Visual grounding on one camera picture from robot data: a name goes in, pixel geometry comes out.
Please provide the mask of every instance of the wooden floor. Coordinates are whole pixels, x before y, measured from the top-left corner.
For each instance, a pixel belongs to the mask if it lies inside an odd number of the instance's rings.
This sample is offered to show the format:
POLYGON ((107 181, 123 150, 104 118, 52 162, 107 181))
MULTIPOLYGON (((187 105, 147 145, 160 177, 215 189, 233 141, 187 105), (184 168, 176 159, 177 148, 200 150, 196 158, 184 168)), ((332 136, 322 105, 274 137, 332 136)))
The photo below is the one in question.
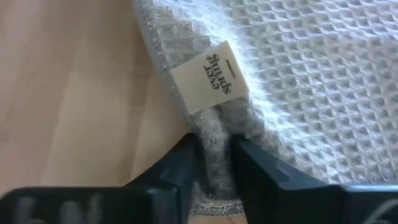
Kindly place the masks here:
POLYGON ((0 194, 151 166, 187 131, 154 72, 130 0, 0 1, 0 194))

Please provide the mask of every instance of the fabric tag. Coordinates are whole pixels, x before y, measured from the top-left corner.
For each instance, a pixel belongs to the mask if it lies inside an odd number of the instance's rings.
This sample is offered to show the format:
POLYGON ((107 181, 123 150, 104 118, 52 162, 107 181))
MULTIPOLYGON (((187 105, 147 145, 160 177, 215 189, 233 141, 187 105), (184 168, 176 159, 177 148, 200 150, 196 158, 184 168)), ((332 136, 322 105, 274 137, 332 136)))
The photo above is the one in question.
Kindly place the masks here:
POLYGON ((171 73, 189 114, 249 92, 227 41, 171 69, 171 73))

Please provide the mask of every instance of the label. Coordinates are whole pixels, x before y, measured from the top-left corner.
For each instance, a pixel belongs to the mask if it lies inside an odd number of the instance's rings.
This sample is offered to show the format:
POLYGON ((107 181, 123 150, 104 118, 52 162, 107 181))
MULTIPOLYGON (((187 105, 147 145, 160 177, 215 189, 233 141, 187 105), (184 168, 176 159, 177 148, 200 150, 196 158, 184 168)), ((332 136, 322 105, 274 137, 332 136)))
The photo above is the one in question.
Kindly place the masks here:
POLYGON ((246 96, 249 92, 227 41, 171 69, 171 73, 189 114, 246 96))

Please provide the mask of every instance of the waffle knit fabric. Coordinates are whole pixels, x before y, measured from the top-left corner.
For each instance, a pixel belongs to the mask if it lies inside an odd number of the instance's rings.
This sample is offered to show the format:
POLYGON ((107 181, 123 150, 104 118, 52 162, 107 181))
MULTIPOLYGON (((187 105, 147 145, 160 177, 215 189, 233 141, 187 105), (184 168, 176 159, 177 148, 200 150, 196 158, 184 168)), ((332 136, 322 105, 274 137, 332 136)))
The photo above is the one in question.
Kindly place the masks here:
POLYGON ((235 133, 327 183, 396 179, 398 2, 135 0, 134 10, 159 75, 203 141, 194 214, 243 212, 227 150, 235 133), (170 69, 224 40, 250 94, 189 116, 170 69))

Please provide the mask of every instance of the black plastic object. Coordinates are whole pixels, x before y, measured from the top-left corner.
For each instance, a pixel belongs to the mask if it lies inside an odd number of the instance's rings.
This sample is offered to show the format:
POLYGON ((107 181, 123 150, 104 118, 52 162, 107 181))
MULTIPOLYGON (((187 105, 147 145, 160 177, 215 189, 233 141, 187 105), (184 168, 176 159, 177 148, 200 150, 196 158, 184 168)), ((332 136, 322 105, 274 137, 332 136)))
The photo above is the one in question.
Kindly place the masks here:
POLYGON ((200 142, 187 134, 120 188, 28 188, 0 200, 0 224, 186 224, 200 142))
POLYGON ((231 159, 249 224, 398 223, 398 185, 325 185, 242 136, 231 159))

